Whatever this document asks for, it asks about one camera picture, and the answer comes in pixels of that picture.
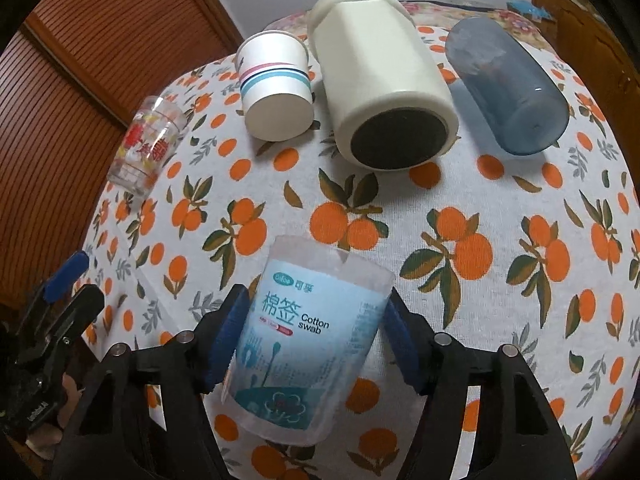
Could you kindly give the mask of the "clear cotton swab container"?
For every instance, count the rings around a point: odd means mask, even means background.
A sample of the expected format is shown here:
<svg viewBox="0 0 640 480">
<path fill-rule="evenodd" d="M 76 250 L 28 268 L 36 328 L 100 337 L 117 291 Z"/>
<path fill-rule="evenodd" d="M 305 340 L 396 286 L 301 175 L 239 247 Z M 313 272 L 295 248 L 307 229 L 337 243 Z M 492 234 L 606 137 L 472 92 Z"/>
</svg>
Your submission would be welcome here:
<svg viewBox="0 0 640 480">
<path fill-rule="evenodd" d="M 250 305 L 221 401 L 248 432 L 309 446 L 331 432 L 366 362 L 393 273 L 344 249 L 280 235 Z"/>
</svg>

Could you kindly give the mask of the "striped white paper cup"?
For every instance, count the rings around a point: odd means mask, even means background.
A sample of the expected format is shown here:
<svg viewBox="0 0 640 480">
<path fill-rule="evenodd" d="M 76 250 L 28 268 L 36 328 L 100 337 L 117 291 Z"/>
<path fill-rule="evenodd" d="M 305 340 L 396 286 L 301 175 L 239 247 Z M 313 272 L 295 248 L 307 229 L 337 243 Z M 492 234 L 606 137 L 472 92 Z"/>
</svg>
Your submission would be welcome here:
<svg viewBox="0 0 640 480">
<path fill-rule="evenodd" d="M 265 30 L 247 38 L 235 57 L 244 122 L 258 140 L 300 136 L 314 121 L 309 55 L 289 32 Z"/>
</svg>

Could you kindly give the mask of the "blue translucent plastic cup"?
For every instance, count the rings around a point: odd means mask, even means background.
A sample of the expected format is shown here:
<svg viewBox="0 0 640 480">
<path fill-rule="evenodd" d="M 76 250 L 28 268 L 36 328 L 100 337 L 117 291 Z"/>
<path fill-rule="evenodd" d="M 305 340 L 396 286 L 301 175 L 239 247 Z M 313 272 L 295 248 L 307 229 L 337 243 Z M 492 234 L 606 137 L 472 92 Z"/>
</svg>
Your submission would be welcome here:
<svg viewBox="0 0 640 480">
<path fill-rule="evenodd" d="M 450 29 L 445 50 L 506 152 L 533 155 L 559 140 L 570 119 L 566 99 L 499 24 L 482 16 L 465 18 Z"/>
</svg>

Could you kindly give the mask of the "clear glass with red print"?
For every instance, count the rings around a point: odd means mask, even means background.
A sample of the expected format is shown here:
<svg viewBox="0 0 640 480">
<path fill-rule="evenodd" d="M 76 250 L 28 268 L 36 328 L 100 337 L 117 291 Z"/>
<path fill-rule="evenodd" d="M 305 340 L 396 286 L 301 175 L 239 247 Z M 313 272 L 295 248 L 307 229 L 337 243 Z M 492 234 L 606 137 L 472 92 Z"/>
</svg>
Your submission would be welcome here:
<svg viewBox="0 0 640 480">
<path fill-rule="evenodd" d="M 134 196 L 151 193 L 160 170 L 175 153 L 186 115 L 174 102 L 148 96 L 134 114 L 118 148 L 107 180 Z"/>
</svg>

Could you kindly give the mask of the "orange print tablecloth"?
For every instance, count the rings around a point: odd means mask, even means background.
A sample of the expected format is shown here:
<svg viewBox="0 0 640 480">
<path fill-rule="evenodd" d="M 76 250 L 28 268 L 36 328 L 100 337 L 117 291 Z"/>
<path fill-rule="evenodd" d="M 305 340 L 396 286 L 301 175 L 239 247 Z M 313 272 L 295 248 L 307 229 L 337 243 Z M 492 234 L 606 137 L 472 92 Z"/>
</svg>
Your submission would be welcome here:
<svg viewBox="0 0 640 480">
<path fill-rule="evenodd" d="M 627 164 L 585 85 L 542 49 L 533 57 L 570 120 L 548 150 L 509 155 L 448 64 L 446 29 L 419 32 L 460 128 L 445 154 L 407 171 L 345 162 L 322 100 L 303 136 L 254 140 L 233 58 L 166 87 L 192 124 L 143 205 L 114 186 L 100 197 L 85 280 L 105 307 L 85 341 L 98 355 L 116 342 L 163 344 L 233 284 L 254 286 L 276 237 L 311 238 L 393 271 L 434 330 L 518 348 L 589 478 L 628 424 L 639 377 L 639 205 Z"/>
</svg>

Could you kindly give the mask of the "wooden louvered wardrobe door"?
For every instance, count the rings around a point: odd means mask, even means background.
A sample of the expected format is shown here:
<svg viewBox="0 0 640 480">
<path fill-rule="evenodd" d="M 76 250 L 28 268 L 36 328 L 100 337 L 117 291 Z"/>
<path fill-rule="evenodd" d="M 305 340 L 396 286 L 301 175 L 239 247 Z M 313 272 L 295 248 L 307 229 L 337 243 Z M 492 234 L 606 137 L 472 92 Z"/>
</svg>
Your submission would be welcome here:
<svg viewBox="0 0 640 480">
<path fill-rule="evenodd" d="M 240 44 L 220 0 L 1 0 L 1 305 L 78 249 L 146 96 Z"/>
</svg>

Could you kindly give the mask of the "cream ceramic mug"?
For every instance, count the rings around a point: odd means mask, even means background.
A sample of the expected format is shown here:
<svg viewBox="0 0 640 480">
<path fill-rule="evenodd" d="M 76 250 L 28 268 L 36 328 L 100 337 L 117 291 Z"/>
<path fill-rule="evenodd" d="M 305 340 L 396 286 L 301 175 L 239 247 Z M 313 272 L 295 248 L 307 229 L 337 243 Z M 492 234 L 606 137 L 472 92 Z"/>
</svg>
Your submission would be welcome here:
<svg viewBox="0 0 640 480">
<path fill-rule="evenodd" d="M 318 0 L 307 36 L 344 159 L 396 171 L 451 148 L 459 128 L 451 93 L 398 0 Z"/>
</svg>

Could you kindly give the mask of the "wooden sideboard cabinet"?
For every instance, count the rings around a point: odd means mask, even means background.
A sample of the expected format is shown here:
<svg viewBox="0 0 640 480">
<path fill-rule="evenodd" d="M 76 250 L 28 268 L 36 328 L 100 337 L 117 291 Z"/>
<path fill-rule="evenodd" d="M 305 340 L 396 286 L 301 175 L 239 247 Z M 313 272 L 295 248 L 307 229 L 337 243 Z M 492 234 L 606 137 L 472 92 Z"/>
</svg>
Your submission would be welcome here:
<svg viewBox="0 0 640 480">
<path fill-rule="evenodd" d="M 532 0 L 555 20 L 550 44 L 582 78 L 625 155 L 639 156 L 639 73 L 608 26 L 572 0 Z"/>
</svg>

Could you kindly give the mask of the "floral bed sheet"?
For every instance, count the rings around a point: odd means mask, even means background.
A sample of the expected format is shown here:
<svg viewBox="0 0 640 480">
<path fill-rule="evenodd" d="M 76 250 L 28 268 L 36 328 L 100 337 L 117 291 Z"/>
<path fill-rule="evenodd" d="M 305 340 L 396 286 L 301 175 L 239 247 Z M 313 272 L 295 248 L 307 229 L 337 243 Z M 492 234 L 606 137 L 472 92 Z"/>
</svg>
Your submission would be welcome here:
<svg viewBox="0 0 640 480">
<path fill-rule="evenodd" d="M 450 2 L 429 2 L 424 0 L 405 1 L 406 11 L 416 26 L 438 26 L 451 28 L 458 21 L 474 16 L 484 16 L 498 23 L 513 35 L 533 35 L 539 27 L 523 15 L 503 8 L 483 8 L 482 6 L 462 6 Z M 288 14 L 284 18 L 269 23 L 265 30 L 279 29 L 302 34 L 306 30 L 309 10 Z"/>
</svg>

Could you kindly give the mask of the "blue plastic item on bed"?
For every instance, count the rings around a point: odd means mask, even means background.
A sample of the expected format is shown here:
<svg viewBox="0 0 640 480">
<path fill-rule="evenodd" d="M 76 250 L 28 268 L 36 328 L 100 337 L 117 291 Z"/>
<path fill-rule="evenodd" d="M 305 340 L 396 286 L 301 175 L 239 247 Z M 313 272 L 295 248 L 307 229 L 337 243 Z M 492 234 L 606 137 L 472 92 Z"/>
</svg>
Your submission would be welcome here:
<svg viewBox="0 0 640 480">
<path fill-rule="evenodd" d="M 543 20 L 552 21 L 553 16 L 544 8 L 538 8 L 528 0 L 509 0 L 506 7 L 521 16 L 525 16 L 533 22 L 542 22 Z"/>
</svg>

